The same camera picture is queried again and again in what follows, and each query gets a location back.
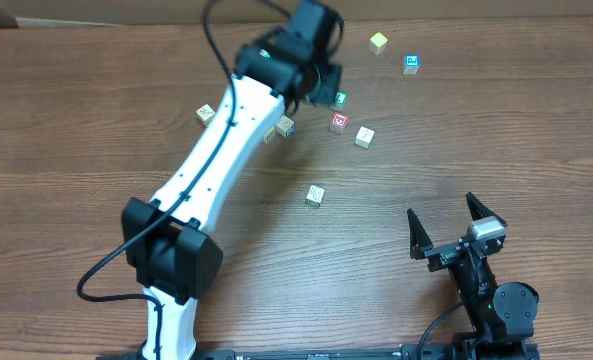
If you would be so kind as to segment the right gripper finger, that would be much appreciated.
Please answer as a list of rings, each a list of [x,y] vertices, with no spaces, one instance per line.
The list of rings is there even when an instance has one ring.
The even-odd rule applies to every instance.
[[[433,242],[412,208],[407,210],[410,228],[410,252],[425,253],[433,248]]]
[[[503,226],[507,225],[507,222],[502,217],[485,206],[472,192],[466,194],[466,201],[470,215],[474,221],[495,217]]]

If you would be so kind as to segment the white block blue side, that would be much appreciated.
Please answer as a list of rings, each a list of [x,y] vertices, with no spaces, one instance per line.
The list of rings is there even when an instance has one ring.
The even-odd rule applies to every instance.
[[[289,138],[295,130],[295,122],[289,117],[282,115],[275,124],[275,131],[285,138]]]

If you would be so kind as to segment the elephant block green side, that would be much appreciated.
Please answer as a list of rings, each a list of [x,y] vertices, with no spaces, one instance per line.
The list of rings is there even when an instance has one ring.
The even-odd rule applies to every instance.
[[[306,203],[319,207],[322,203],[324,194],[325,190],[323,188],[311,185],[306,196]]]

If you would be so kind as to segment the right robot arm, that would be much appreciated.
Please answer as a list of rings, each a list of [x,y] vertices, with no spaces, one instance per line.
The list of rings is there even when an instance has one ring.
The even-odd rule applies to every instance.
[[[538,347],[527,339],[534,335],[539,294],[522,282],[498,284],[488,258],[500,252],[507,223],[472,193],[466,194],[472,222],[456,242],[436,247],[412,209],[407,210],[410,227],[410,257],[426,259],[431,272],[446,269],[460,301],[435,319],[415,345],[403,345],[403,359],[517,359],[540,357]],[[471,323],[470,332],[457,333],[449,344],[426,343],[432,330],[463,308]]]

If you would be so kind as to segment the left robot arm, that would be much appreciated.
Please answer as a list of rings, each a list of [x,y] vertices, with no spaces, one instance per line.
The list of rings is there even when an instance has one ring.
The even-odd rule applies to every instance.
[[[343,18],[303,1],[284,26],[244,45],[226,71],[229,84],[211,123],[176,173],[121,214],[124,251],[148,305],[148,334],[139,359],[189,359],[198,299],[223,261],[211,238],[240,172],[266,133],[299,103],[329,105],[342,67],[332,62]]]

